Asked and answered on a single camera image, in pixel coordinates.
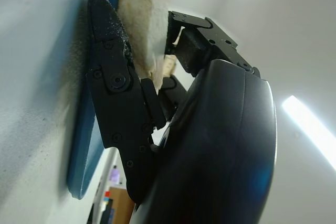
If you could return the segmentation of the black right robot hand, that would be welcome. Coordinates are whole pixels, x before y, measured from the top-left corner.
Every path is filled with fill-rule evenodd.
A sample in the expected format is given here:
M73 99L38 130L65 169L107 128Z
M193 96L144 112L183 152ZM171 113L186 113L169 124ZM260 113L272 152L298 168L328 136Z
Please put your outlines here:
M135 72L108 0L88 0L87 81L103 145L119 150L131 223L257 223L277 154L269 83L210 18L169 12L166 53L194 77L160 95Z

